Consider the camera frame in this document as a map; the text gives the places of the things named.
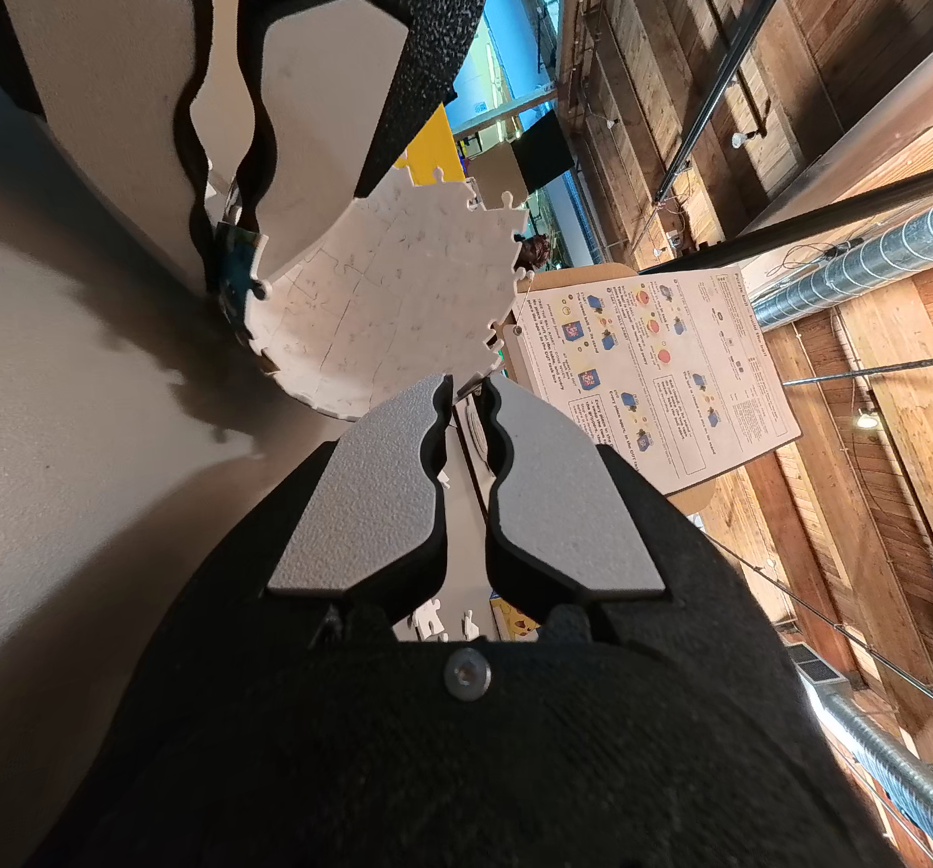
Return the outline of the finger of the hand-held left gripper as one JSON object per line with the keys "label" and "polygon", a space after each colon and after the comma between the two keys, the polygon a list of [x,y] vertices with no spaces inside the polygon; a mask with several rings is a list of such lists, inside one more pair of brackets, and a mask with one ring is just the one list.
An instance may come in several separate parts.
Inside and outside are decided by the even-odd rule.
{"label": "finger of the hand-held left gripper", "polygon": [[408,34],[371,0],[239,0],[255,116],[239,223],[264,237],[255,278],[280,277],[354,203]]}
{"label": "finger of the hand-held left gripper", "polygon": [[191,107],[213,0],[2,0],[2,89],[195,293],[216,289],[208,157]]}

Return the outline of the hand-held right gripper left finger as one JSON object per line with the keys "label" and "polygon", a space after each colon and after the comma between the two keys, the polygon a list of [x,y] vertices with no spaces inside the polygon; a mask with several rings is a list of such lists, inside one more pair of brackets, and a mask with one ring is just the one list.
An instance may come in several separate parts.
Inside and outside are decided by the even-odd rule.
{"label": "hand-held right gripper left finger", "polygon": [[284,596],[377,606],[405,617],[447,571],[444,491],[452,377],[433,373],[337,442],[268,582]]}

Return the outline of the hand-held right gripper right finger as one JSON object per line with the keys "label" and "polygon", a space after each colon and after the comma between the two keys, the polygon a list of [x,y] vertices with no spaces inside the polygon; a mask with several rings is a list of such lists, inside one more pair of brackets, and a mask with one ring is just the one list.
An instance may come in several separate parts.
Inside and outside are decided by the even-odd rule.
{"label": "hand-held right gripper right finger", "polygon": [[577,424],[495,373],[482,388],[495,480],[486,570],[522,612],[656,598],[665,583],[596,444]]}

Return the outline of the assembled white puzzle sheet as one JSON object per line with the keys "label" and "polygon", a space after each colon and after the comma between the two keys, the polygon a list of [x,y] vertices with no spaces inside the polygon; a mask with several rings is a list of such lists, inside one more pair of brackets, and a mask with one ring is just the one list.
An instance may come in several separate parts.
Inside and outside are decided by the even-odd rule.
{"label": "assembled white puzzle sheet", "polygon": [[354,421],[432,373],[456,392],[498,366],[528,212],[486,209],[466,181],[394,167],[290,267],[259,272],[266,236],[222,223],[220,306],[286,395]]}

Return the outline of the blue puzzle box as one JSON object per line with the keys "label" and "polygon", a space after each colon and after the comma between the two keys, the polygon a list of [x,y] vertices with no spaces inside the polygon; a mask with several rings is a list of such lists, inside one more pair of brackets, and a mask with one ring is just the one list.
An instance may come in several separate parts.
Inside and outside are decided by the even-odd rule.
{"label": "blue puzzle box", "polygon": [[491,593],[489,605],[499,641],[535,643],[538,640],[538,623],[496,592]]}

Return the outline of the yellow panel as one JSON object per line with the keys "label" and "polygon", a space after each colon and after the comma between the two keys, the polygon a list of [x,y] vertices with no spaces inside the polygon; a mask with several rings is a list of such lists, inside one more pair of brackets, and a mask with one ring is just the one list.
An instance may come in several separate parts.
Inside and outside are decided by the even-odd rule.
{"label": "yellow panel", "polygon": [[459,157],[446,109],[439,105],[430,119],[395,162],[394,168],[410,171],[415,186],[435,184],[439,169],[445,182],[463,182],[466,176]]}

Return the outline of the printed instruction sheet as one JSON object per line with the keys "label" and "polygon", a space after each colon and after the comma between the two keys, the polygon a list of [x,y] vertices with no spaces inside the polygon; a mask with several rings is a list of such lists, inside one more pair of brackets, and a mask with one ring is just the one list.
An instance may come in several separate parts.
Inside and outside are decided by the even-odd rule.
{"label": "printed instruction sheet", "polygon": [[740,267],[530,291],[507,372],[668,496],[801,429]]}

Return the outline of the black box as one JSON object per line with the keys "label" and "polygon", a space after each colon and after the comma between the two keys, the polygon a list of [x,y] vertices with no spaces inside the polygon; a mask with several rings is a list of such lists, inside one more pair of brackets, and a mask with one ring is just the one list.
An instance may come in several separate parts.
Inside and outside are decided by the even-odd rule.
{"label": "black box", "polygon": [[553,109],[514,139],[510,148],[529,194],[566,174],[575,164],[557,112]]}

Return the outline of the black metal pole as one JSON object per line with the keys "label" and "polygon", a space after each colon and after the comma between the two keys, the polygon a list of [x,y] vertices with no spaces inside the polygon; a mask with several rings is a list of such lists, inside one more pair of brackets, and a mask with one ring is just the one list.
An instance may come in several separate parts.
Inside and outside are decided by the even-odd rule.
{"label": "black metal pole", "polygon": [[753,259],[779,246],[794,244],[857,221],[913,204],[932,192],[932,171],[854,195],[698,252],[640,270],[639,276],[715,269]]}

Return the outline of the black ceiling rail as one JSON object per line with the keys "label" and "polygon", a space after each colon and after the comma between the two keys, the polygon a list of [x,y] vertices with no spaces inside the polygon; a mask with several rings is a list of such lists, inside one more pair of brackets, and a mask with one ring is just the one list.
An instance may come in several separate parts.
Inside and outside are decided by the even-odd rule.
{"label": "black ceiling rail", "polygon": [[741,71],[744,58],[751,50],[776,2],[777,0],[753,0],[751,6],[744,10],[737,20],[736,29],[726,47],[715,79],[703,97],[690,127],[681,134],[680,145],[652,198],[654,206],[659,206],[667,199],[675,179],[690,159],[729,83]]}

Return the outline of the silver ventilation duct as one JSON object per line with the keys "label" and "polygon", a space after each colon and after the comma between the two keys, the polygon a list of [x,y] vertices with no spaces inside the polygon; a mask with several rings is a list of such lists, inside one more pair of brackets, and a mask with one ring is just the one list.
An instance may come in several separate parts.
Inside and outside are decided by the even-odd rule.
{"label": "silver ventilation duct", "polygon": [[823,726],[876,779],[898,811],[932,834],[932,770],[860,710],[848,680],[822,661],[796,665]]}
{"label": "silver ventilation duct", "polygon": [[932,267],[932,210],[821,260],[810,272],[753,303],[763,332],[875,291]]}

